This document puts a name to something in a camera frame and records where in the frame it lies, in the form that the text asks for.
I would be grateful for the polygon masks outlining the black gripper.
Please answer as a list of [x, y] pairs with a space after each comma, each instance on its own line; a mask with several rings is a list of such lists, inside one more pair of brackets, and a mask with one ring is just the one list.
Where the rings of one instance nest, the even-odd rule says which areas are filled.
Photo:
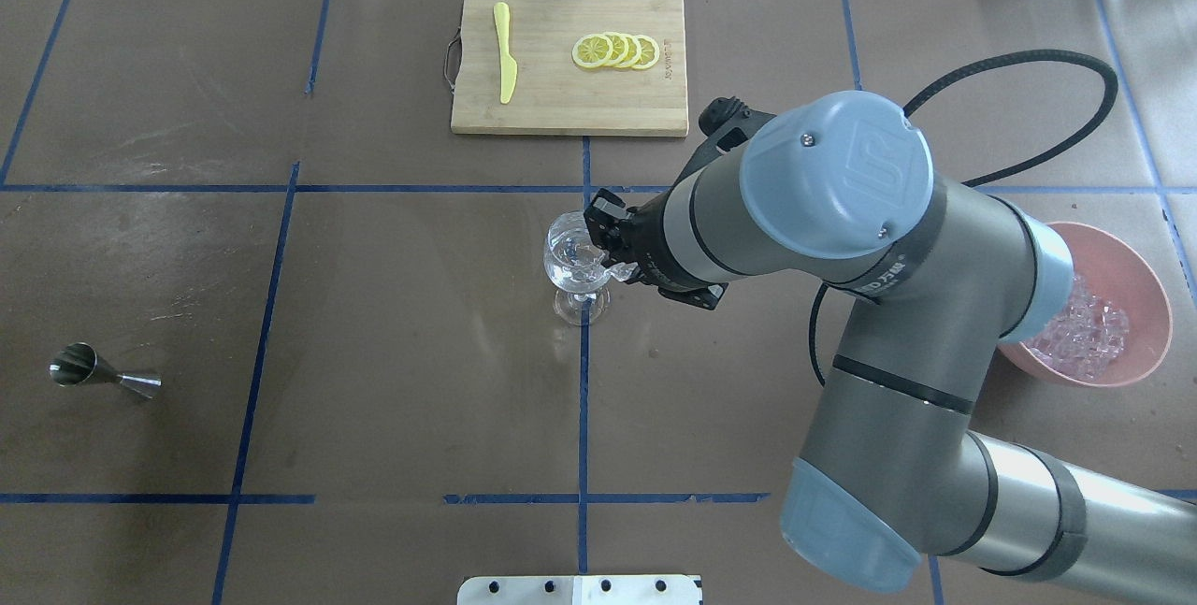
[[[602, 265], [612, 282], [656, 288], [666, 300], [700, 310], [715, 310], [727, 282], [706, 282], [683, 268], [666, 238], [664, 213], [669, 194], [642, 206], [628, 206], [621, 196], [598, 188], [583, 211], [591, 242], [606, 252]], [[615, 256], [632, 256], [622, 261]]]

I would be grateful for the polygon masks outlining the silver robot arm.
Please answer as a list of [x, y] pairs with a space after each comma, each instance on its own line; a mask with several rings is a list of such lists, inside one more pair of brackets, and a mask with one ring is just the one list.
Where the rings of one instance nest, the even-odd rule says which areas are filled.
[[670, 189], [598, 189], [587, 232], [632, 282], [713, 310], [731, 282], [794, 270], [855, 305], [780, 514], [795, 553], [895, 593], [928, 555], [1023, 583], [1192, 604], [1193, 504], [976, 434], [999, 345], [1073, 292], [1064, 238], [932, 170], [901, 107], [849, 90], [710, 120]]

